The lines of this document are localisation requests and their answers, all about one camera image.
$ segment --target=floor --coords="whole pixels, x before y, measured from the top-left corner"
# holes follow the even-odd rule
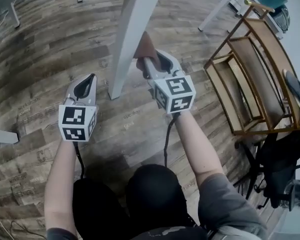
[[[206,29],[198,25],[220,0],[159,0],[148,23],[155,46],[171,53],[192,77],[196,99],[192,113],[215,147],[228,178],[244,175],[248,161],[235,150],[216,92],[203,71],[205,61],[238,20],[225,8]],[[0,28],[0,129],[17,132],[20,142],[0,145],[0,219],[6,228],[15,220],[28,230],[45,234],[44,189],[58,144],[58,107],[69,83],[88,73],[98,77],[97,125],[89,143],[80,146],[86,174],[111,187],[124,205],[124,188],[134,171],[145,164],[163,164],[170,118],[149,94],[149,86],[132,62],[120,98],[110,100],[107,75],[123,0],[17,0],[20,27],[6,18]],[[198,221],[195,176],[175,128],[172,128],[168,167]],[[75,167],[75,177],[81,173]],[[263,201],[254,193],[253,206]],[[259,210],[269,231],[282,214],[267,206]],[[13,225],[15,239],[39,236]],[[8,239],[0,227],[0,239]]]

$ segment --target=wooden frame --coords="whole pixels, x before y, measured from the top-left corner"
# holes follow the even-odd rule
[[[291,97],[291,94],[289,93],[290,90],[288,90],[288,87],[286,86],[286,83],[284,82],[284,78],[280,73],[280,70],[278,69],[278,66],[276,65],[275,60],[271,57],[271,52],[267,49],[265,43],[262,40],[262,37],[260,37],[257,33],[257,31],[249,24],[249,21],[258,21],[258,22],[262,22],[263,24],[266,25],[266,27],[270,30],[271,34],[274,36],[276,42],[278,42],[280,48],[282,49],[282,51],[284,52],[285,57],[287,58],[287,61],[289,62],[290,68],[292,69],[293,73],[296,75],[295,70],[291,64],[291,61],[286,53],[286,51],[283,49],[281,43],[279,42],[279,40],[276,38],[275,34],[273,33],[273,31],[271,30],[271,28],[268,26],[268,24],[265,22],[264,18],[267,15],[267,13],[269,11],[272,11],[272,8],[269,7],[264,7],[261,4],[257,4],[257,3],[251,3],[248,2],[248,4],[250,4],[250,7],[248,8],[248,10],[245,12],[245,14],[243,15],[243,17],[238,21],[238,23],[234,26],[234,28],[232,29],[232,31],[229,33],[229,35],[225,38],[225,40],[221,43],[221,45],[216,49],[216,51],[213,53],[213,55],[211,56],[211,58],[206,62],[206,64],[204,65],[205,70],[207,71],[207,75],[209,77],[209,79],[212,82],[212,85],[214,87],[214,89],[216,90],[216,93],[221,101],[221,105],[223,107],[223,110],[225,111],[226,117],[230,123],[230,127],[231,130],[233,132],[233,134],[235,135],[256,135],[256,134],[269,134],[269,133],[282,133],[282,132],[291,132],[291,131],[295,131],[295,130],[300,130],[300,112],[296,111],[296,105],[293,104],[293,102],[295,102],[295,100],[293,101],[294,97]],[[247,18],[248,15],[251,13],[252,10],[258,10],[259,12],[263,12],[260,13],[260,19],[250,19]],[[240,27],[240,25],[244,23],[248,26],[248,32],[243,36],[243,37],[236,37],[236,38],[232,38],[233,34],[236,32],[236,30]],[[266,56],[268,57],[270,64],[274,70],[275,76],[277,78],[277,82],[279,84],[279,86],[282,89],[282,93],[283,96],[287,99],[289,108],[290,108],[290,112],[287,112],[283,103],[283,97],[279,91],[279,88],[277,86],[277,82],[275,81],[275,77],[271,71],[271,69],[269,68],[269,64],[266,62],[264,56],[262,55],[260,49],[256,46],[256,44],[254,43],[254,41],[251,39],[251,37],[249,36],[250,34],[253,34],[256,38],[256,40],[258,40],[258,42],[260,43],[261,47],[264,49],[264,52],[266,54]],[[269,80],[269,84],[270,85],[266,85],[266,86],[270,86],[269,88],[272,90],[273,89],[273,93],[275,95],[275,97],[277,98],[276,101],[279,102],[280,108],[282,109],[282,115],[281,115],[281,110],[279,109],[279,106],[276,105],[274,106],[274,111],[277,111],[277,121],[276,121],[276,117],[274,117],[272,115],[272,120],[270,121],[269,115],[268,115],[268,111],[266,111],[266,108],[264,107],[263,101],[261,99],[260,93],[258,93],[258,90],[255,86],[254,83],[254,79],[251,77],[251,75],[249,74],[249,71],[247,70],[246,65],[241,61],[239,54],[235,51],[234,47],[231,44],[231,40],[240,40],[240,39],[249,39],[249,41],[251,42],[252,48],[255,51],[256,56],[254,56],[254,59],[256,60],[256,58],[259,60],[260,65],[262,66],[262,70],[264,70],[264,73],[266,74],[267,79]],[[220,50],[224,47],[225,44],[228,44],[231,51],[226,54],[226,55],[222,55],[222,56],[218,56],[217,54],[220,52]],[[222,76],[218,73],[218,70],[216,69],[216,64],[217,63],[222,63],[222,62],[227,62],[229,63],[230,60],[234,59],[236,64],[239,66],[239,68],[241,69],[241,72],[251,90],[251,92],[253,93],[255,102],[257,104],[257,108],[260,112],[260,116],[257,117],[252,117],[252,120],[250,122],[248,122],[246,125],[241,121],[240,119],[240,113],[239,113],[239,109],[236,108],[235,106],[235,101],[234,99],[231,97],[230,91],[227,88],[227,84],[225,83],[225,81],[222,79]],[[215,75],[213,77],[210,76],[210,73],[212,72],[212,69],[214,69],[215,71]],[[239,80],[236,77],[233,69],[231,68],[230,71],[232,72],[232,74],[234,75],[234,77],[236,78],[238,85],[239,84]],[[216,80],[217,77],[219,78],[218,83],[215,84],[213,82],[213,80]],[[248,109],[250,110],[250,115],[252,115],[252,111],[250,106],[248,105],[248,99],[245,95],[245,93],[243,92],[242,87],[240,87],[240,91],[242,93],[243,98],[246,100],[246,104]],[[235,116],[233,114],[229,114],[231,110],[231,113],[236,113],[236,117],[237,117],[237,121],[235,122],[236,124],[236,128],[233,127],[233,122],[231,122],[231,119],[235,119]],[[276,128],[276,126],[280,123],[280,121],[283,118],[289,118],[291,122],[293,122],[293,125],[291,127],[286,127],[286,128]],[[259,123],[266,123],[267,125],[267,130],[250,130],[252,129],[254,126],[256,126]]]

